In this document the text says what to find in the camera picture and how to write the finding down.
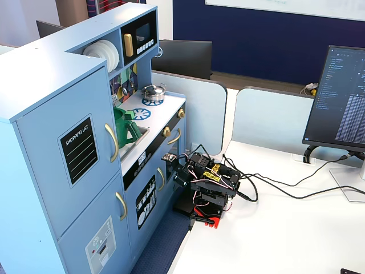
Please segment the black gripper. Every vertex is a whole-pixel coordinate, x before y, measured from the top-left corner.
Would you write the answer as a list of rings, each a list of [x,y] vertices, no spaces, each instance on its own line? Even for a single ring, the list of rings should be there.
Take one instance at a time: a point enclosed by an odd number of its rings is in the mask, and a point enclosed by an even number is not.
[[[187,163],[182,165],[180,163],[172,164],[173,169],[173,190],[177,191],[179,188],[184,188],[186,186],[187,178],[186,171],[193,171],[194,173],[204,173],[206,170],[213,168],[213,160],[208,157],[195,152],[188,159]]]

